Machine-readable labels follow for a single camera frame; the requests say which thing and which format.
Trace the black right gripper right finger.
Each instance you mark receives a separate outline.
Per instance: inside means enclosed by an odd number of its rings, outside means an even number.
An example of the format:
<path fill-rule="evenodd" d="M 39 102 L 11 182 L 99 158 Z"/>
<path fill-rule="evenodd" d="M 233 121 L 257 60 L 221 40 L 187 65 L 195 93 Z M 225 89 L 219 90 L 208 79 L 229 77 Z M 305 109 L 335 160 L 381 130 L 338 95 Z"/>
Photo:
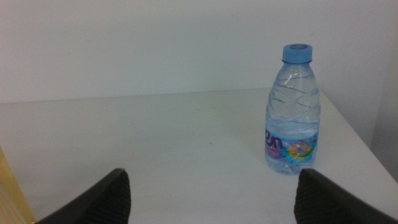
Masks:
<path fill-rule="evenodd" d="M 298 224 L 397 224 L 314 169 L 299 174 L 294 216 Z"/>

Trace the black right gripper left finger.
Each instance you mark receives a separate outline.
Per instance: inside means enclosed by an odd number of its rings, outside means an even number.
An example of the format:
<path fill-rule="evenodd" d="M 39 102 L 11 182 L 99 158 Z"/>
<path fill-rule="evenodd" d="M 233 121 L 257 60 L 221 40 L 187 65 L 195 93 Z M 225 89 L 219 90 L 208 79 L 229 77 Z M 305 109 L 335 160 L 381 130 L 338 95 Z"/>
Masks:
<path fill-rule="evenodd" d="M 129 176 L 125 169 L 118 168 L 39 223 L 127 224 L 130 212 Z"/>

